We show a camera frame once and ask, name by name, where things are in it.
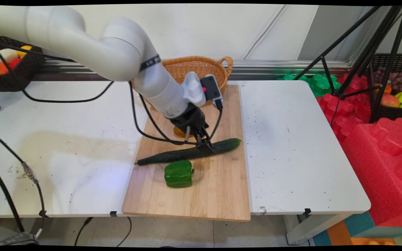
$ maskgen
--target black cable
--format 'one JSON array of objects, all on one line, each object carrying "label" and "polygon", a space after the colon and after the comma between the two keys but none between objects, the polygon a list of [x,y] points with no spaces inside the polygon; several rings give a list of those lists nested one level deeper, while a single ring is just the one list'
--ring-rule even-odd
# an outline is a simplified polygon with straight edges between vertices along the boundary
[{"label": "black cable", "polygon": [[98,98],[100,98],[100,96],[102,96],[107,90],[108,88],[113,84],[114,81],[111,81],[108,86],[105,88],[105,90],[103,90],[99,95],[95,96],[94,98],[90,98],[90,99],[85,99],[85,100],[43,100],[43,99],[36,99],[31,97],[26,90],[22,90],[22,92],[24,93],[24,95],[26,95],[27,98],[29,98],[30,100],[36,101],[36,102],[43,102],[43,103],[83,103],[83,102],[89,102],[89,101],[93,101],[96,100]]},{"label": "black cable", "polygon": [[[19,157],[3,140],[1,140],[0,139],[0,143],[11,153],[11,154],[13,154],[13,156],[15,156],[20,162],[21,162],[21,164],[23,164],[23,163],[25,163],[22,159],[21,159],[21,157]],[[44,211],[44,201],[43,201],[43,193],[41,192],[41,188],[40,188],[40,184],[38,184],[37,183],[37,189],[38,189],[38,194],[40,195],[40,202],[41,202],[41,210],[42,210],[42,222],[41,222],[41,229],[43,229],[43,227],[44,227],[44,218],[46,217],[45,216],[45,211]]]},{"label": "black cable", "polygon": [[127,218],[128,218],[128,221],[129,221],[129,231],[128,231],[127,235],[125,236],[125,238],[116,246],[116,248],[117,248],[118,246],[120,246],[120,245],[123,243],[123,241],[126,240],[126,238],[128,237],[128,235],[129,235],[130,232],[131,232],[131,229],[133,228],[133,224],[131,224],[131,219],[130,219],[129,217],[127,217]]},{"label": "black cable", "polygon": [[147,105],[145,103],[144,98],[142,97],[142,95],[139,93],[139,97],[141,98],[142,104],[144,105],[145,111],[147,112],[148,117],[150,118],[150,121],[152,122],[152,124],[155,126],[156,130],[158,130],[158,132],[162,135],[163,138],[165,138],[166,140],[170,140],[162,131],[161,129],[158,127],[158,125],[156,124],[155,120],[153,119],[153,117],[150,114],[150,111],[147,108]]},{"label": "black cable", "polygon": [[[15,74],[13,73],[13,70],[9,67],[9,65],[5,61],[4,57],[1,56],[1,53],[0,53],[0,59],[3,62],[3,64],[7,67],[10,75],[12,75],[13,81],[15,81],[18,84],[18,79],[16,78]],[[99,95],[95,96],[94,98],[85,99],[85,100],[42,100],[42,99],[36,99],[36,98],[31,97],[26,92],[26,90],[22,90],[22,92],[24,93],[24,95],[26,95],[27,98],[29,98],[30,100],[36,101],[36,102],[43,102],[43,103],[83,103],[83,102],[89,102],[89,101],[93,101],[93,100],[96,100],[96,99],[100,98],[100,96],[102,96],[108,90],[108,88],[113,84],[113,82],[114,81],[111,81],[108,84],[108,86],[105,88],[105,90],[103,90],[102,93],[100,93]]]},{"label": "black cable", "polygon": [[80,228],[80,231],[79,231],[79,233],[77,234],[77,238],[75,238],[74,246],[77,246],[77,241],[79,240],[80,233],[82,232],[83,228],[84,228],[86,225],[88,225],[89,222],[91,222],[92,218],[93,218],[93,217],[88,217],[88,219],[86,219],[86,221],[83,223],[82,228]]},{"label": "black cable", "polygon": [[210,143],[210,140],[212,138],[212,136],[214,135],[215,131],[217,130],[217,127],[220,123],[220,119],[221,119],[221,115],[222,115],[222,109],[220,110],[220,114],[218,116],[218,120],[217,120],[217,124],[215,125],[214,130],[212,131],[212,135],[209,137],[209,140],[205,143],[194,143],[194,142],[184,142],[184,141],[176,141],[176,140],[167,140],[164,138],[157,138],[157,137],[153,137],[151,135],[148,135],[144,132],[142,132],[142,130],[139,129],[139,125],[137,125],[137,118],[136,118],[136,108],[134,107],[134,96],[133,96],[133,86],[131,84],[131,82],[129,81],[129,92],[131,94],[131,108],[133,110],[133,119],[134,119],[134,125],[136,126],[136,130],[141,134],[144,135],[147,138],[151,138],[157,141],[163,141],[163,142],[169,142],[169,143],[177,143],[177,144],[188,144],[188,145],[195,145],[195,146],[202,146],[202,145],[206,145],[208,143]]},{"label": "black cable", "polygon": [[61,61],[66,61],[66,62],[75,62],[72,59],[65,59],[65,58],[56,57],[56,56],[49,56],[49,55],[46,55],[46,54],[43,54],[43,53],[40,53],[40,52],[21,49],[21,48],[18,48],[16,46],[4,44],[4,43],[1,43],[1,42],[0,42],[0,45],[4,46],[4,47],[7,47],[9,49],[13,49],[13,50],[16,50],[16,51],[22,51],[22,52],[26,52],[26,53],[31,53],[31,54],[34,54],[34,55],[37,55],[37,56],[40,56],[40,57],[48,58],[48,59],[56,59],[56,60],[61,60]]},{"label": "black cable", "polygon": [[131,82],[129,82],[129,92],[131,94],[131,108],[133,110],[133,119],[134,119],[134,125],[136,126],[136,130],[141,134],[144,135],[147,138],[151,138],[154,140],[158,140],[158,141],[164,141],[164,142],[170,142],[170,143],[184,143],[184,144],[189,144],[189,145],[196,145],[197,143],[192,143],[192,142],[184,142],[184,141],[174,141],[174,140],[167,140],[164,138],[157,138],[157,137],[153,137],[151,135],[148,135],[144,132],[142,132],[139,129],[139,125],[137,125],[137,119],[136,119],[136,108],[134,107],[134,96],[133,96],[133,86],[131,85]]},{"label": "black cable", "polygon": [[13,156],[15,156],[21,163],[24,163],[24,161],[6,144],[4,143],[3,140],[0,139],[0,143],[11,153]]},{"label": "black cable", "polygon": [[4,181],[2,180],[1,176],[0,176],[0,187],[3,190],[4,196],[7,199],[7,203],[10,206],[10,210],[12,211],[12,214],[15,218],[18,228],[20,229],[20,232],[24,232],[24,227],[23,227],[23,224],[21,223],[20,216],[18,215],[18,212],[16,211],[15,204],[13,203],[12,197],[10,197],[10,194],[9,194],[7,187],[5,186]]},{"label": "black cable", "polygon": [[338,98],[338,104],[336,105],[335,114],[333,114],[332,122],[330,123],[330,127],[331,127],[332,129],[333,129],[333,120],[335,119],[336,113],[337,113],[337,111],[338,111],[340,99],[341,99],[341,97]]},{"label": "black cable", "polygon": [[38,183],[37,183],[37,189],[38,189],[38,194],[40,195],[40,201],[41,201],[41,212],[42,212],[41,217],[43,218],[43,219],[41,219],[41,229],[44,229],[44,219],[46,217],[46,212],[44,211],[43,194],[41,193],[40,184],[38,184]]}]

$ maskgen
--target woven basket handle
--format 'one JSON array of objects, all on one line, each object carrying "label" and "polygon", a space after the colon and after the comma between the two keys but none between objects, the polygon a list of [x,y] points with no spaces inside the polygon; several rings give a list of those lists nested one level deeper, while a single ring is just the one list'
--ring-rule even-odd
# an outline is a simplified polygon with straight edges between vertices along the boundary
[{"label": "woven basket handle", "polygon": [[232,72],[232,69],[233,69],[233,60],[232,60],[231,57],[223,57],[218,62],[223,63],[224,60],[228,63],[228,72],[227,72],[227,74],[228,74],[228,77],[229,77],[230,73]]}]

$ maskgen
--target table leg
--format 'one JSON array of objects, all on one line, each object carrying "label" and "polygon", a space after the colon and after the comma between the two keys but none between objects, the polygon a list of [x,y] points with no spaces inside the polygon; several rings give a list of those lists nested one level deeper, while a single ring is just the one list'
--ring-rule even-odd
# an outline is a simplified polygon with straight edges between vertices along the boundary
[{"label": "table leg", "polygon": [[313,214],[300,224],[296,215],[285,215],[288,245],[300,245],[351,215],[351,213]]}]

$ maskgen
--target black basket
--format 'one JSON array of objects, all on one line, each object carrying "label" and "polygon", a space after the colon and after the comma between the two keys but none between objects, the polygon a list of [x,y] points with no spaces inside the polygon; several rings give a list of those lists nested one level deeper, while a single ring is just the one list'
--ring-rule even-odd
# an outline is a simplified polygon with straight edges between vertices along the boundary
[{"label": "black basket", "polygon": [[[16,47],[29,45],[11,38],[1,36],[0,43]],[[30,50],[40,53],[43,52],[41,48],[36,46],[32,46],[32,49]],[[27,53],[12,70],[14,75],[16,76],[17,81],[13,79],[10,73],[0,75],[0,92],[19,92],[21,90],[24,90],[29,85],[30,81],[32,81],[32,78],[35,76],[38,68],[43,65],[44,61],[44,57]]]},{"label": "black basket", "polygon": [[[368,86],[372,87],[374,85],[374,72],[377,70],[378,67],[386,67],[389,62],[390,54],[375,54],[372,57],[371,65],[372,67],[368,70]],[[402,54],[397,54],[394,58],[394,62],[392,64],[392,68],[390,70],[391,73],[399,73],[402,71]],[[370,94],[370,105],[372,106],[373,111],[373,103],[376,99],[376,92],[371,92]],[[386,117],[391,120],[395,120],[399,117],[402,117],[402,108],[396,107],[389,107],[385,105],[379,105],[377,114],[372,114],[374,116],[374,121],[382,117]]]}]

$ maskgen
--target robotic arm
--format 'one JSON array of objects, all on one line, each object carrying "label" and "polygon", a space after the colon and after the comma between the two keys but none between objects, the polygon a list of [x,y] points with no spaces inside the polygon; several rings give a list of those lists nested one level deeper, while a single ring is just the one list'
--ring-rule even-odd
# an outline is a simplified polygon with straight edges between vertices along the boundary
[{"label": "robotic arm", "polygon": [[[218,89],[214,76],[200,81],[190,72],[178,84],[163,67],[145,31],[131,19],[115,17],[97,40],[85,33],[83,17],[67,6],[0,5],[0,35],[56,51],[112,81],[134,78],[137,92],[164,117],[183,132],[189,131],[198,143],[210,141],[199,106],[206,102],[203,87]],[[218,100],[214,105],[222,108],[218,107],[221,93],[215,93],[219,95],[208,99]],[[210,143],[198,149],[213,152]]]}]

